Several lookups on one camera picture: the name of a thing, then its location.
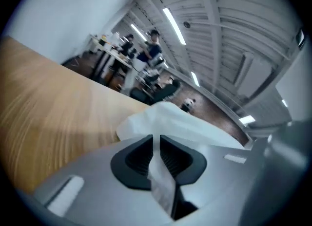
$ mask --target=chair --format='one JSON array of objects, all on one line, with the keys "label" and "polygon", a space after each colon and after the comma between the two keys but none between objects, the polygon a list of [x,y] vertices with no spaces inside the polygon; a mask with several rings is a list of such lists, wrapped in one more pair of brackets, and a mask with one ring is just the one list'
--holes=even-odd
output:
[{"label": "chair", "polygon": [[140,90],[139,88],[133,88],[130,92],[130,97],[147,105],[153,105],[172,95],[179,87],[180,82],[174,80],[172,84],[166,85],[163,89],[157,90],[153,94],[150,94],[145,90]]}]

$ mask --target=white ceiling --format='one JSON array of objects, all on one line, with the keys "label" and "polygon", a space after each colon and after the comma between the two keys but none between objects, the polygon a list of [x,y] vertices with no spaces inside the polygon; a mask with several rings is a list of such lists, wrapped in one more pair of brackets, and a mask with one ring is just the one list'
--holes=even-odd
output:
[{"label": "white ceiling", "polygon": [[[171,10],[186,46],[163,8]],[[243,52],[260,55],[273,71],[280,71],[285,61],[292,61],[294,36],[302,25],[288,0],[135,0],[117,28],[135,35],[131,23],[144,32],[159,30],[169,66],[187,77],[195,72],[201,86],[232,109],[248,102],[233,84]]]}]

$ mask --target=brown floor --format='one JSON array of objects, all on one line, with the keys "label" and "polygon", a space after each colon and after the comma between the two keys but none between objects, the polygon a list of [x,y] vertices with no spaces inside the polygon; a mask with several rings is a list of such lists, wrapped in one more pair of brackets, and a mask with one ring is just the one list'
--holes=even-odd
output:
[{"label": "brown floor", "polygon": [[[77,58],[77,62],[79,63],[78,66],[76,66],[77,64],[74,60],[67,62],[64,66],[78,74],[89,77],[98,57],[99,54],[85,54],[81,59]],[[169,72],[164,71],[160,76],[160,81],[162,82],[167,80],[170,75],[171,74]],[[116,90],[116,86],[118,84],[122,84],[122,82],[123,79],[121,77],[116,77],[113,79],[109,87]],[[243,146],[248,142],[248,138],[241,128],[239,128],[239,126],[217,105],[188,84],[182,82],[182,85],[182,90],[171,100],[171,102],[179,106],[186,98],[196,99],[195,107],[190,114],[221,128],[239,141]]]}]

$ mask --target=fluorescent light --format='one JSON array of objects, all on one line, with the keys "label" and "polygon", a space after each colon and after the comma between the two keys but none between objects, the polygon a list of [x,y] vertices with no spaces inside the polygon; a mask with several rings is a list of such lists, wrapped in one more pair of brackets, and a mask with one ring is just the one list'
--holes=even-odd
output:
[{"label": "fluorescent light", "polygon": [[179,27],[177,26],[177,23],[174,19],[174,17],[172,16],[171,12],[169,11],[168,8],[165,8],[163,9],[163,12],[166,14],[167,18],[169,19],[169,22],[171,23],[171,25],[173,26],[175,32],[176,32],[176,35],[177,37],[179,38],[180,42],[183,44],[183,45],[186,45],[185,43],[185,40],[183,38],[183,35],[179,29]]},{"label": "fluorescent light", "polygon": [[196,75],[195,75],[193,72],[191,72],[191,73],[192,73],[192,76],[193,76],[193,79],[194,79],[195,84],[196,84],[197,86],[199,86],[199,82],[198,82],[198,80],[197,80]]},{"label": "fluorescent light", "polygon": [[246,125],[255,122],[255,119],[251,115],[248,115],[246,117],[240,118],[239,121]]},{"label": "fluorescent light", "polygon": [[142,33],[133,24],[131,24],[131,27],[142,37],[144,41],[147,41],[144,35],[142,35]]},{"label": "fluorescent light", "polygon": [[282,102],[283,102],[285,107],[288,107],[288,105],[287,105],[287,103],[286,103],[286,101],[284,99],[282,99]]}]

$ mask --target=desk leg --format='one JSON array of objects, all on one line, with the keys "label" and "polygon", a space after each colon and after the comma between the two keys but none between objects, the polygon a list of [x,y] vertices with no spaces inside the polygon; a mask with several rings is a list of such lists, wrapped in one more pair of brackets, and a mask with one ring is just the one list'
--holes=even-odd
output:
[{"label": "desk leg", "polygon": [[102,60],[103,60],[105,54],[106,54],[106,52],[103,51],[103,53],[102,53],[102,54],[100,55],[100,57],[98,58],[97,63],[96,63],[96,65],[95,65],[95,67],[94,67],[94,69],[92,70],[92,73],[91,73],[91,75],[90,75],[90,79],[92,79],[92,80],[94,79],[94,76],[95,76],[95,74],[96,74],[96,72],[97,72],[97,69],[98,69],[99,65],[101,64],[101,62],[102,62]]},{"label": "desk leg", "polygon": [[98,82],[99,79],[101,78],[102,71],[103,71],[103,69],[105,68],[105,66],[106,66],[106,64],[108,63],[108,61],[110,60],[110,58],[111,58],[111,55],[109,55],[109,56],[107,57],[107,60],[104,62],[103,66],[101,67],[101,69],[100,69],[99,72],[97,73],[97,76],[96,76],[95,79],[94,79],[96,82]]},{"label": "desk leg", "polygon": [[107,83],[105,84],[106,87],[109,87],[109,85],[111,84],[112,80],[114,79],[115,75],[117,74],[119,68],[115,68],[115,70],[113,71],[112,76],[109,78],[109,80],[107,81]]}]

